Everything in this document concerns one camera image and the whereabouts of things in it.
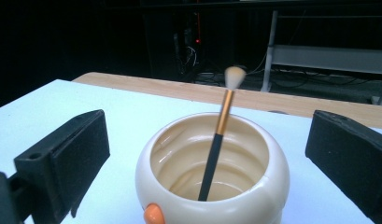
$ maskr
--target brush bristles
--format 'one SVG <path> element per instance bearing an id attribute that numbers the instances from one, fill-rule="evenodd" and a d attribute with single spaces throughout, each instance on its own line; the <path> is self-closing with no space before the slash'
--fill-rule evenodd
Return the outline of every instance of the brush bristles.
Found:
<path id="1" fill-rule="evenodd" d="M 225 70 L 225 84 L 226 88 L 231 91 L 237 89 L 240 84 L 243 82 L 244 77 L 246 76 L 246 72 L 239 67 L 228 67 Z"/>

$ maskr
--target orange knob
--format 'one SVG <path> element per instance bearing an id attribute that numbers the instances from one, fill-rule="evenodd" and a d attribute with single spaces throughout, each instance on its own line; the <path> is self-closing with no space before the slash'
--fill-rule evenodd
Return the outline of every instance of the orange knob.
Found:
<path id="1" fill-rule="evenodd" d="M 165 224 L 161 208 L 156 203 L 151 203 L 144 211 L 146 224 Z"/>

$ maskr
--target brush handle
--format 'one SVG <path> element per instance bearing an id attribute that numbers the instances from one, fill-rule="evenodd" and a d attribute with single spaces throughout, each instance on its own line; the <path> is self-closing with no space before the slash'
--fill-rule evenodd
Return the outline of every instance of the brush handle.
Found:
<path id="1" fill-rule="evenodd" d="M 205 167 L 205 175 L 203 176 L 202 187 L 200 188 L 198 201 L 207 201 L 208 193 L 210 192 L 211 183 L 218 163 L 220 146 L 222 145 L 223 135 L 216 133 L 211 145 L 210 153 L 208 154 L 207 165 Z"/>
<path id="2" fill-rule="evenodd" d="M 211 183 L 213 181 L 214 173 L 218 163 L 220 146 L 222 145 L 223 134 L 226 129 L 226 123 L 228 121 L 233 96 L 234 91 L 226 90 L 225 97 L 222 103 L 222 108 L 219 112 L 216 133 L 214 135 L 213 143 L 208 154 L 207 164 L 205 166 L 205 174 L 203 176 L 198 201 L 207 201 L 208 193 L 210 191 Z"/>

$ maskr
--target table surface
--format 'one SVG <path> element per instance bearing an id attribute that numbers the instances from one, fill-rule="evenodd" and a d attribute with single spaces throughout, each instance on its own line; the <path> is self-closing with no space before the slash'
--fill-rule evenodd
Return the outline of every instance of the table surface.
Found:
<path id="1" fill-rule="evenodd" d="M 112 85 L 116 89 L 112 86 L 107 88 L 78 83 L 86 77 L 108 79 L 108 83 L 116 83 L 117 86 Z M 127 82 L 127 85 L 124 85 L 129 86 L 127 88 L 135 88 L 134 85 L 138 85 L 138 91 L 117 90 L 121 82 Z M 172 96 L 178 98 L 194 98 L 185 100 L 140 92 L 148 89 L 161 89 L 163 93 L 171 92 Z M 195 91 L 199 90 L 205 90 L 204 93 L 214 92 L 217 102 L 223 97 L 222 88 L 136 77 L 88 74 L 77 79 L 77 82 L 52 81 L 0 107 L 0 171 L 7 176 L 13 175 L 16 172 L 13 159 L 24 150 L 74 116 L 103 109 L 106 114 L 111 156 L 83 198 L 77 217 L 67 216 L 63 223 L 144 223 L 143 210 L 134 185 L 139 154 L 151 136 L 164 125 L 195 113 L 219 112 L 219 104 L 195 100 Z M 247 93 L 239 93 L 234 100 Z M 261 95 L 267 102 L 262 104 L 259 100 L 254 100 L 253 105 L 269 105 L 268 101 L 275 99 L 271 98 L 269 93 Z M 264 109 L 286 109 L 277 102 L 275 104 L 276 106 Z M 240 106 L 232 107 L 231 113 L 259 124 L 283 149 L 290 167 L 290 194 L 283 210 L 283 224 L 372 223 L 304 155 L 311 118 Z M 26 223 L 32 223 L 32 219 L 28 218 Z"/>
<path id="2" fill-rule="evenodd" d="M 225 91 L 222 87 L 103 73 L 88 73 L 73 81 L 211 104 L 221 104 Z M 382 128 L 381 105 L 364 105 L 246 90 L 236 91 L 233 105 L 263 111 L 281 111 L 306 118 L 312 118 L 317 109 L 325 110 L 354 119 L 368 127 Z"/>

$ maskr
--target black brush handle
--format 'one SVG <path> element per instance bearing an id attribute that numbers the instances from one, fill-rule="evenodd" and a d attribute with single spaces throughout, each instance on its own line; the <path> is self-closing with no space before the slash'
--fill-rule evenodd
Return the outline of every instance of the black brush handle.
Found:
<path id="1" fill-rule="evenodd" d="M 203 176 L 202 186 L 200 188 L 198 201 L 207 201 L 208 193 L 211 188 L 214 173 L 218 163 L 220 146 L 222 145 L 223 135 L 216 133 L 211 145 L 210 153 L 208 154 L 207 164 L 205 166 L 205 175 Z"/>

